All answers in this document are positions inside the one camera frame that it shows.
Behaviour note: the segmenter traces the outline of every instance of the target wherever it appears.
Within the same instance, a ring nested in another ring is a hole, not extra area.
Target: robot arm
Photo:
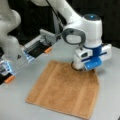
[[[19,14],[11,10],[7,0],[0,0],[0,47],[4,51],[4,58],[9,61],[14,71],[26,62],[18,40],[8,35],[21,22]]]
[[[78,15],[66,0],[31,0],[36,5],[48,3],[67,21],[62,32],[63,39],[72,45],[79,44],[75,50],[73,67],[77,70],[91,70],[111,58],[111,45],[102,46],[102,21],[95,14]]]
[[[111,57],[111,45],[102,47],[102,21],[97,15],[78,15],[66,0],[31,0],[39,6],[51,5],[67,21],[62,32],[63,39],[69,44],[78,44],[73,61],[77,70],[91,70]],[[20,68],[26,58],[21,51],[18,40],[8,33],[20,24],[19,14],[11,10],[8,0],[0,0],[0,45],[5,58]]]

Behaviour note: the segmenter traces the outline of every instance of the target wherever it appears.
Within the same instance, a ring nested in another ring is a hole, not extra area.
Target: brown cloth
[[[94,70],[75,71],[68,63],[51,61],[26,101],[89,119],[96,103],[98,89],[99,83]]]

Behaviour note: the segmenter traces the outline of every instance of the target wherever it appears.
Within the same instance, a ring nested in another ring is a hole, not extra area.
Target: table
[[[40,55],[22,68],[12,83],[1,85],[0,120],[82,120],[25,102],[48,62],[71,62],[76,47],[60,40],[52,47],[51,53]],[[113,47],[112,50],[112,59],[96,69],[100,91],[90,120],[118,120],[120,117],[120,49]]]

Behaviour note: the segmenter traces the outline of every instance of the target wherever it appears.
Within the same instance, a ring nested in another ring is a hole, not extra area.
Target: cloth
[[[99,83],[94,70],[75,71],[69,63],[50,61],[26,102],[89,119],[98,90]]]

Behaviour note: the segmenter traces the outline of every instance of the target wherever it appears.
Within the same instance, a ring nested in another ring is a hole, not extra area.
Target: robotic hand
[[[31,0],[36,5],[51,5],[67,21],[62,32],[63,39],[80,47],[75,50],[72,66],[76,70],[91,70],[112,56],[111,45],[104,46],[102,21],[95,14],[78,15],[66,0]]]

